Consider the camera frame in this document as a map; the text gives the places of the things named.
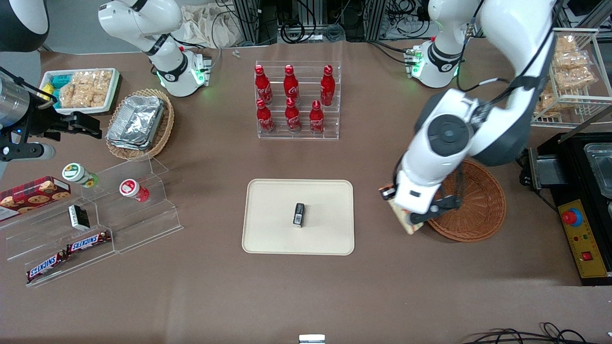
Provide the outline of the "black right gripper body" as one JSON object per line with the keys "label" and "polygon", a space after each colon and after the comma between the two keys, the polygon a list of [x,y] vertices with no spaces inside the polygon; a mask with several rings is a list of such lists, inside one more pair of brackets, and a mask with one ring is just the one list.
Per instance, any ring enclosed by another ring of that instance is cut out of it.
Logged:
{"label": "black right gripper body", "polygon": [[29,105],[25,124],[22,124],[22,141],[28,141],[30,137],[44,137],[45,133],[51,132],[52,140],[59,141],[61,133],[72,133],[69,124],[69,116],[57,113],[54,107],[39,109],[37,105]]}

